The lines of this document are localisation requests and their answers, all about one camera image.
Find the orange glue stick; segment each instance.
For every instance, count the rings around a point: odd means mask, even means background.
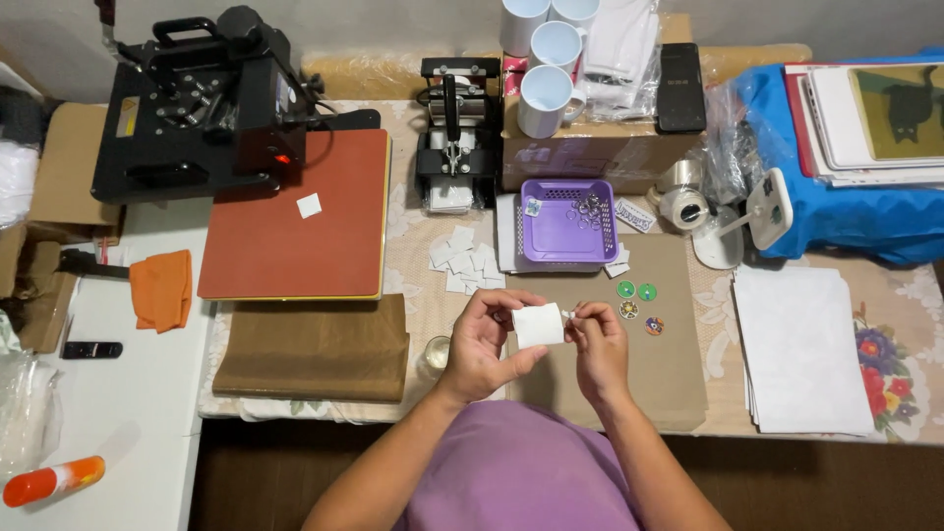
[[[55,467],[22,473],[3,489],[3,503],[10,507],[35,502],[59,492],[78,490],[105,475],[105,460],[98,455]]]

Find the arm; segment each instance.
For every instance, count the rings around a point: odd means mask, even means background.
[[[626,331],[613,308],[582,302],[575,312],[565,339],[577,343],[578,384],[613,444],[636,514],[651,531],[730,530],[632,400]]]
[[[531,347],[498,361],[511,329],[510,310],[544,302],[525,291],[476,291],[456,319],[449,361],[439,382],[328,488],[302,531],[389,530],[410,501],[453,419],[469,403],[488,398],[530,372],[548,352],[547,347]]]

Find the orange cloth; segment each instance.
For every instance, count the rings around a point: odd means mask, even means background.
[[[132,264],[128,277],[139,329],[160,334],[187,326],[193,292],[190,251],[150,256]]]

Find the mug handle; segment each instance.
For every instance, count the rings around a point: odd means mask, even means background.
[[[577,34],[581,37],[581,49],[586,49],[587,47],[587,30],[582,27],[577,27]]]
[[[575,99],[580,101],[581,104],[577,107],[577,109],[564,113],[565,122],[573,122],[576,120],[577,117],[581,115],[581,112],[583,112],[583,108],[587,106],[587,95],[581,91],[578,91],[577,89],[574,89],[573,92],[570,93],[570,100],[573,101]]]

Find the person's left hand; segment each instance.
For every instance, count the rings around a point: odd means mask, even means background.
[[[436,388],[456,405],[465,406],[531,372],[548,347],[538,345],[501,361],[498,358],[508,332],[514,329],[511,311],[545,302],[543,297],[520,289],[476,290],[452,328],[449,361]]]

